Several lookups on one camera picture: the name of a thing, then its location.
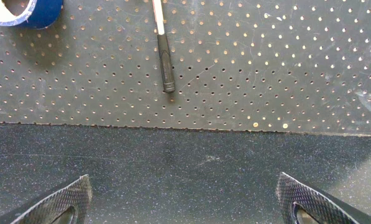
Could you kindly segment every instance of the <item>speckled countertop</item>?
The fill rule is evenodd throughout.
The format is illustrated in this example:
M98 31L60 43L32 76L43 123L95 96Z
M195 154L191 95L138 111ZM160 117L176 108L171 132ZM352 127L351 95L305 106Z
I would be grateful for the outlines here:
M371 215L371 138L0 124L0 215L89 174L90 223L283 223L281 171Z

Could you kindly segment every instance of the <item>perforated panel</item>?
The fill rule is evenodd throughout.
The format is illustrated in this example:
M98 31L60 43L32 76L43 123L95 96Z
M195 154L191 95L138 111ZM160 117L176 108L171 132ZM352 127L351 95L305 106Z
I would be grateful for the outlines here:
M371 134L371 1L65 1L0 27L0 122Z

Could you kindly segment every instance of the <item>screwdriver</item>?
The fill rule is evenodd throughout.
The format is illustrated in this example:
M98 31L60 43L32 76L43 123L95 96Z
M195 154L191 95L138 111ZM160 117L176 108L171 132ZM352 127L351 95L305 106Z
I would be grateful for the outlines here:
M160 57L160 69L162 71L163 90L166 93L175 91L174 76L172 70L172 61L170 60L170 51L168 48L165 27L163 26L163 10L160 0L152 0L153 13L158 27L158 48Z

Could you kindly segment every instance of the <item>gray perforated board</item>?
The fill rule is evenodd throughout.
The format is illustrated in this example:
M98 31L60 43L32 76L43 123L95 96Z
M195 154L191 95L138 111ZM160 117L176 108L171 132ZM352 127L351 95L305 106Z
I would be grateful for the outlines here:
M65 1L0 27L0 122L371 134L371 0Z

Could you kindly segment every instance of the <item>black handle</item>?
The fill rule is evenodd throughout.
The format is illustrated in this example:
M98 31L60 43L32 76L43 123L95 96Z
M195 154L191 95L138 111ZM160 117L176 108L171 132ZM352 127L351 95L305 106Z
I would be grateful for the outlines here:
M158 35L158 47L160 56L160 68L162 70L163 89L166 93L173 93L175 91L174 75L166 34Z

